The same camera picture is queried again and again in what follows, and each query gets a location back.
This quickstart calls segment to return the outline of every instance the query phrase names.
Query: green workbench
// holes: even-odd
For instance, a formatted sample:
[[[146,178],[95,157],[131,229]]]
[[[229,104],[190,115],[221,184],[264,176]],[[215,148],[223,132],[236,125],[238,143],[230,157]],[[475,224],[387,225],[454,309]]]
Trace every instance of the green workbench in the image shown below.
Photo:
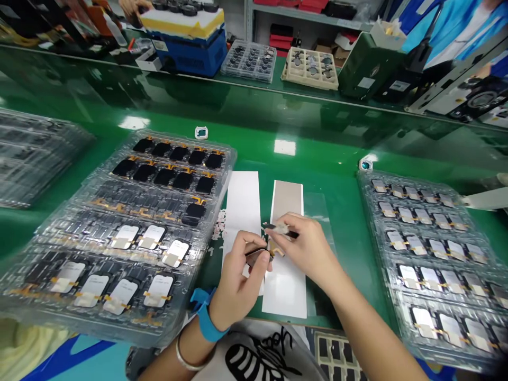
[[[1,107],[72,120],[97,137],[31,209],[0,210],[3,257],[21,249],[125,139],[129,131],[119,126],[193,137],[196,126],[206,125],[211,141],[237,150],[235,170],[259,171],[262,221],[269,219],[275,179],[303,184],[305,200],[313,201],[307,209],[330,219],[342,266],[396,329],[362,209],[358,161],[370,155],[375,169],[465,193],[475,192],[479,179],[506,170],[508,137],[498,130],[22,50],[0,48],[0,54]],[[274,153],[276,139],[294,141],[296,155]],[[506,214],[471,213],[506,261]],[[220,244],[212,242],[213,255],[206,253],[196,286],[217,285]],[[307,304],[305,320],[263,313],[261,299],[249,316],[340,328],[330,302],[309,279]]]

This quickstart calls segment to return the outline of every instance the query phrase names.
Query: black machine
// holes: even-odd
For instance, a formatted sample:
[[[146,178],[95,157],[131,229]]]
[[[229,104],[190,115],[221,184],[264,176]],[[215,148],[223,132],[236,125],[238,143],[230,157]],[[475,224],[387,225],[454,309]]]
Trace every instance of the black machine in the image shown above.
[[[423,40],[407,54],[402,64],[376,93],[374,96],[375,100],[398,103],[405,99],[407,94],[419,85],[423,68],[432,52],[432,47],[429,45],[432,32],[443,10],[444,3],[445,1],[439,3],[438,10]]]

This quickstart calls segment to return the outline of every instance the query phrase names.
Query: wrist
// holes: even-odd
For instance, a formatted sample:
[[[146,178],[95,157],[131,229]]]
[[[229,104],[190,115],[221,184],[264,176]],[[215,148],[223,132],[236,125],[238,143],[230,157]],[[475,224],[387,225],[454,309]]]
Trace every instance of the wrist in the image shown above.
[[[232,323],[229,322],[227,316],[223,316],[225,314],[225,309],[220,308],[217,305],[217,298],[214,296],[210,305],[208,306],[208,315],[210,316],[210,320],[212,321],[215,328],[218,331],[224,332],[226,331]]]

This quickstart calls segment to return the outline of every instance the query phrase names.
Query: shelf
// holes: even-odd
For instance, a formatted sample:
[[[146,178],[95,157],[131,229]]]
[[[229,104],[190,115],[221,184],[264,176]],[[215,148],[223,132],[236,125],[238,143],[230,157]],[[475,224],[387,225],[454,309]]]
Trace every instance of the shelf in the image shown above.
[[[273,13],[282,16],[293,17],[294,19],[309,20],[321,24],[336,25],[341,26],[343,28],[355,29],[365,32],[369,32],[370,28],[372,28],[372,24],[370,23],[364,23],[362,21],[336,19],[335,17],[328,17],[320,13],[301,11],[298,8],[273,7],[253,3],[252,9],[254,11]]]

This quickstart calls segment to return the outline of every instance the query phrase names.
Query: blue machine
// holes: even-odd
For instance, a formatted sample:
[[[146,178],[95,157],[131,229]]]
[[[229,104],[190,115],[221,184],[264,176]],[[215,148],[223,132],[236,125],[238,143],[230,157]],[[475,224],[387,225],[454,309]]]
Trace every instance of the blue machine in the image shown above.
[[[207,40],[190,40],[156,31],[148,33],[155,40],[154,46],[163,67],[170,71],[213,77],[228,52],[224,24]]]

